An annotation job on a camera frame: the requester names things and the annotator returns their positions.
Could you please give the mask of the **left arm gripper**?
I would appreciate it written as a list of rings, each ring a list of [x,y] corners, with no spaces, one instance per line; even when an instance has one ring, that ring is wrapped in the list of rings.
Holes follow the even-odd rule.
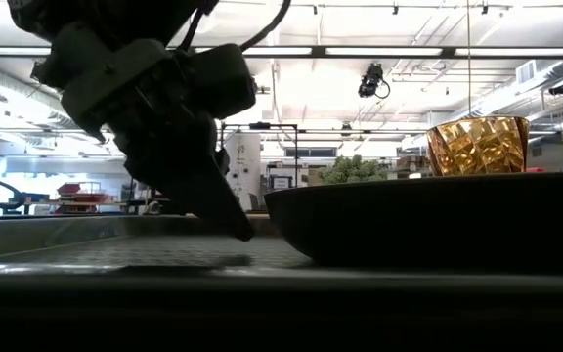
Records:
[[[247,242],[254,230],[224,177],[231,158],[225,148],[215,153],[213,117],[193,99],[192,55],[148,38],[112,50],[89,27],[67,26],[32,75],[61,91],[65,112],[87,134],[112,132],[134,179]]]

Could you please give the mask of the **black round plate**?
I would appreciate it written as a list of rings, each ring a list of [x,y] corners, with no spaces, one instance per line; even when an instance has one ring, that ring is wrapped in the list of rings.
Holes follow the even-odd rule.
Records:
[[[303,187],[265,202],[320,264],[563,273],[563,172]]]

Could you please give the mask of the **amber faceted glass cup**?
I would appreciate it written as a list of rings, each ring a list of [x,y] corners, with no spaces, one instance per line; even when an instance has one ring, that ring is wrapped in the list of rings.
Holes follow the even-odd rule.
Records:
[[[527,166],[529,121],[521,116],[469,117],[427,132],[436,176],[522,173]]]

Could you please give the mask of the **white cylindrical tank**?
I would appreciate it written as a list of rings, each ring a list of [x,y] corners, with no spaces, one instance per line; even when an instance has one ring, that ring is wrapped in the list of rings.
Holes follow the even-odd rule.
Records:
[[[261,142],[257,134],[236,133],[225,144],[230,158],[227,181],[244,211],[260,194]]]

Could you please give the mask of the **thin black tube stand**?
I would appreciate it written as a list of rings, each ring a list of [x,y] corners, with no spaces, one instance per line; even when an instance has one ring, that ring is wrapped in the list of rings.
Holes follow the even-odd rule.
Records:
[[[261,142],[261,135],[270,133],[270,134],[280,134],[285,133],[287,130],[292,130],[294,132],[293,143],[294,143],[294,150],[298,152],[298,135],[299,135],[299,128],[296,124],[279,124],[279,123],[270,123],[270,122],[252,122],[246,124],[235,124],[235,123],[221,123],[220,129],[220,146],[225,148],[226,141],[236,133],[248,133],[248,134],[257,134],[260,136]],[[261,176],[260,176],[260,194],[261,194]],[[249,211],[244,211],[246,213],[252,212],[260,212],[261,205],[260,205],[260,194],[258,197],[252,198],[253,209]]]

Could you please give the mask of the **red storage bins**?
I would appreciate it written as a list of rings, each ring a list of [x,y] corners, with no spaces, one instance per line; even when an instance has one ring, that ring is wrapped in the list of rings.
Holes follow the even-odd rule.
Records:
[[[58,214],[97,213],[99,204],[109,199],[99,182],[64,183],[58,188],[58,195]]]

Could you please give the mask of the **small green artificial plant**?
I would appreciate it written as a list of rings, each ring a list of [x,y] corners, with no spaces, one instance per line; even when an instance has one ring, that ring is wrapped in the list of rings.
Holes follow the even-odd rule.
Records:
[[[339,156],[332,166],[319,171],[323,184],[346,184],[388,179],[388,166],[377,160],[364,160],[356,154],[352,157]]]

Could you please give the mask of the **white air vent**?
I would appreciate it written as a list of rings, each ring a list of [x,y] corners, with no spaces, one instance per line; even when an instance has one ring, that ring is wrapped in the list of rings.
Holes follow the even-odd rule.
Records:
[[[516,81],[525,84],[534,79],[537,73],[537,61],[529,60],[515,69]]]

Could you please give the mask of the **black aluminium rig frame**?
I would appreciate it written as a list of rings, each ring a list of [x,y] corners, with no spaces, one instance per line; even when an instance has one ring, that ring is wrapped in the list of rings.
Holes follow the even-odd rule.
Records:
[[[254,46],[243,54],[254,59],[563,60],[563,47]]]

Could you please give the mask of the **silver air duct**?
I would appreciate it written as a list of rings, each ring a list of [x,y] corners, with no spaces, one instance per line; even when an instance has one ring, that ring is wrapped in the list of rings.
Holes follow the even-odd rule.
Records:
[[[491,115],[505,107],[522,101],[551,87],[563,84],[563,60],[536,60],[538,73],[534,79],[519,84],[516,77],[499,88],[472,101],[470,107],[453,112],[447,122],[466,117]]]

